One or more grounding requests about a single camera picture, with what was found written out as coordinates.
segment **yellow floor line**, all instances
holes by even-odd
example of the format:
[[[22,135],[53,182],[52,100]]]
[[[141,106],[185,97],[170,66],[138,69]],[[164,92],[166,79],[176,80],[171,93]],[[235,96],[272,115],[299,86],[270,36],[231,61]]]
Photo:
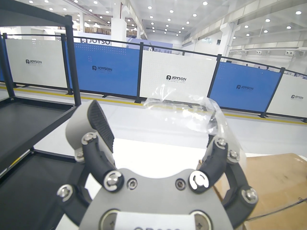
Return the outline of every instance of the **yellow floor line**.
[[[72,95],[66,95],[61,93],[53,93],[53,92],[45,92],[45,91],[34,91],[34,90],[28,90],[28,89],[14,89],[15,91],[23,91],[23,92],[29,92],[29,93],[37,93],[37,94],[45,94],[45,95],[53,95],[53,96],[61,96],[61,97],[70,97],[73,98]],[[101,98],[92,98],[92,97],[83,97],[81,96],[81,99],[87,99],[87,100],[97,100],[101,102],[108,102],[108,103],[121,103],[121,104],[130,104],[130,105],[138,105],[143,106],[143,104],[138,103],[131,103],[131,102],[125,102],[125,101],[117,101],[117,100],[109,100],[109,99],[101,99]],[[231,117],[241,117],[241,118],[248,118],[248,119],[257,119],[262,121],[273,121],[273,122],[280,122],[280,123],[288,123],[288,124],[298,124],[298,125],[307,125],[303,122],[296,122],[296,121],[288,121],[288,120],[279,120],[279,119],[272,119],[272,118],[260,118],[260,117],[253,117],[253,116],[243,116],[243,115],[235,115],[235,114],[228,114],[225,113],[225,116],[231,116]]]

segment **white label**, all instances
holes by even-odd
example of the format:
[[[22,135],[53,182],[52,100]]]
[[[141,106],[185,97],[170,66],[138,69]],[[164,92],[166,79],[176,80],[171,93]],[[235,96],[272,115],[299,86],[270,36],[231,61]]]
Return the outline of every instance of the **white label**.
[[[118,212],[114,230],[191,230],[193,215]]]

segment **fence post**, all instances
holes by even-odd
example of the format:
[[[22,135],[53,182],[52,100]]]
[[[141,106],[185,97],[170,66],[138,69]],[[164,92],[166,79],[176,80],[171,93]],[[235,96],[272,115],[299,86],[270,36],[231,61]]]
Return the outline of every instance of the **fence post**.
[[[65,77],[66,77],[66,84],[67,84],[67,91],[68,91],[68,93],[66,95],[72,95],[72,90],[71,90],[70,81],[69,81],[68,66],[67,66],[67,55],[66,55],[65,41],[66,41],[65,34],[61,34],[62,52],[63,52],[63,60],[64,60],[64,69],[65,69]]]
[[[210,98],[210,95],[211,95],[211,91],[212,91],[212,88],[213,88],[213,85],[214,85],[214,81],[215,81],[215,78],[216,78],[216,74],[217,74],[217,71],[218,71],[218,67],[219,67],[219,64],[220,64],[220,62],[221,62],[221,57],[222,57],[221,54],[218,54],[218,55],[217,55],[217,58],[216,58],[216,65],[215,65],[213,77],[212,77],[211,84],[210,84],[209,91],[208,91],[208,95],[207,95],[208,98]]]
[[[274,89],[274,91],[273,91],[273,94],[272,94],[272,96],[271,96],[271,99],[270,99],[270,101],[268,102],[268,105],[266,106],[265,111],[264,111],[261,115],[259,115],[259,117],[262,117],[262,118],[266,118],[266,117],[267,117],[267,116],[266,116],[266,112],[267,112],[267,110],[268,110],[268,108],[269,108],[269,106],[270,106],[270,104],[271,104],[271,102],[272,102],[272,100],[273,100],[273,97],[274,97],[274,95],[275,95],[275,93],[276,93],[276,90],[277,90],[277,88],[278,88],[278,85],[279,85],[279,83],[280,83],[280,81],[281,81],[281,79],[282,79],[282,77],[283,77],[283,75],[284,75],[285,69],[286,69],[286,68],[281,68],[281,69],[280,69],[280,77],[279,77],[278,82],[277,82],[277,84],[276,84],[276,87],[275,87],[275,89]]]
[[[138,76],[137,76],[137,93],[135,103],[141,103],[140,100],[140,90],[141,90],[141,73],[142,73],[142,61],[143,61],[143,48],[144,43],[140,43],[140,54],[138,59]]]

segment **blue fence panel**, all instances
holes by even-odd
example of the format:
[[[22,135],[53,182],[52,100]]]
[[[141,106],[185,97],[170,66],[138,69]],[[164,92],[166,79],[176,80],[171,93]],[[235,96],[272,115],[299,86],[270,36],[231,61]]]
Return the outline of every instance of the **blue fence panel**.
[[[137,95],[139,50],[75,43],[80,90]]]
[[[221,62],[210,98],[225,108],[263,112],[280,73]]]

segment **cardboard box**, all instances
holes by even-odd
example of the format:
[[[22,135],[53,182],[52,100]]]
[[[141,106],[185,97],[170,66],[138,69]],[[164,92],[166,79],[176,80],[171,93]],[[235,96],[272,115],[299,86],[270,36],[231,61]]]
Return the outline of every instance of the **cardboard box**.
[[[257,206],[244,223],[246,230],[307,229],[307,201],[302,202],[307,198],[305,160],[296,154],[250,157],[244,172],[259,196]],[[224,197],[228,189],[224,175],[215,184],[215,190]]]

